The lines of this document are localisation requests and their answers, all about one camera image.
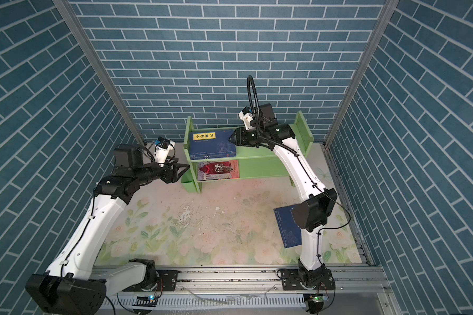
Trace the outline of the red pink illustrated book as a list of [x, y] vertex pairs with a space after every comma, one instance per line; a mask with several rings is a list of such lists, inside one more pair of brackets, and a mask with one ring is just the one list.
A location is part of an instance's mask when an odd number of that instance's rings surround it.
[[237, 160], [198, 163], [198, 181], [219, 181], [239, 178], [239, 162]]

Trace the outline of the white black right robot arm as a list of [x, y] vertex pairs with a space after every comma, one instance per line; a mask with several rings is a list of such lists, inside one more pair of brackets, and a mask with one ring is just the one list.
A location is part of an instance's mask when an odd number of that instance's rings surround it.
[[307, 288], [334, 290], [336, 286], [332, 272], [323, 261], [322, 232], [338, 198], [336, 190], [328, 189], [315, 175], [293, 129], [287, 124], [266, 129], [239, 127], [229, 141], [236, 146], [269, 148], [282, 162], [300, 198], [300, 203], [292, 210], [292, 217], [302, 237], [298, 263], [300, 281]]

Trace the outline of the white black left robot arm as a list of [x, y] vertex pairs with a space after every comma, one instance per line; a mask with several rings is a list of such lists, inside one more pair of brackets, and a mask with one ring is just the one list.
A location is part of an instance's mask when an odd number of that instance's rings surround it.
[[137, 144], [114, 149], [114, 168], [93, 190], [82, 222], [42, 274], [33, 274], [25, 290], [44, 313], [95, 314], [110, 296], [128, 288], [146, 293], [155, 302], [163, 279], [153, 260], [132, 259], [94, 278], [93, 267], [107, 235], [140, 187], [155, 180], [175, 183], [189, 170], [176, 157], [175, 143], [160, 137], [150, 151]]

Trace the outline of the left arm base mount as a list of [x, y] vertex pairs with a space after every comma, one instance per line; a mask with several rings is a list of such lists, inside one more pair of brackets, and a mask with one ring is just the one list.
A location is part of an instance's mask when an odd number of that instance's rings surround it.
[[177, 286], [178, 275], [178, 270], [157, 270], [152, 280], [144, 280], [142, 283], [124, 289], [123, 292], [173, 292]]

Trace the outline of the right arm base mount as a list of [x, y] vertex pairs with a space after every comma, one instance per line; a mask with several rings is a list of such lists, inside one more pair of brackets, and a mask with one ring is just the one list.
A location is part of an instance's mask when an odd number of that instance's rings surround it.
[[336, 284], [330, 269], [321, 267], [316, 270], [278, 269], [276, 275], [284, 291], [298, 290], [335, 290]]

